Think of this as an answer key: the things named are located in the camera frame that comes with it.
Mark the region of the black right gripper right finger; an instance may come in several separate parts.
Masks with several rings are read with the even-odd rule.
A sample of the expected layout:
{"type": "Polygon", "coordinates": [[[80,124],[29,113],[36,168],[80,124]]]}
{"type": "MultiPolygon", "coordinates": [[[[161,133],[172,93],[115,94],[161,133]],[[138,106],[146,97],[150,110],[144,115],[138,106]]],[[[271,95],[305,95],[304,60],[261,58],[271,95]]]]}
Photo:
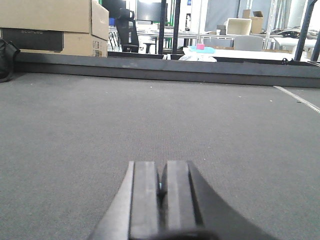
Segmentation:
{"type": "Polygon", "coordinates": [[[274,236],[233,209],[191,161],[169,160],[162,174],[162,209],[167,232],[212,240],[273,240],[274,236]]]}

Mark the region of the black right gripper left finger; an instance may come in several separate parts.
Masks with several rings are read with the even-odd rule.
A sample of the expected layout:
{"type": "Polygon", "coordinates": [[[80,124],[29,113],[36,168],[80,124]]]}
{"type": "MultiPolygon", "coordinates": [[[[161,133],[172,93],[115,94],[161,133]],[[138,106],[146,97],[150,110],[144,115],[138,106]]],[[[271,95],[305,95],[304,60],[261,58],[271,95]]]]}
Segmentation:
{"type": "Polygon", "coordinates": [[[108,210],[89,240],[146,240],[160,231],[159,180],[152,161],[130,161],[108,210]]]}

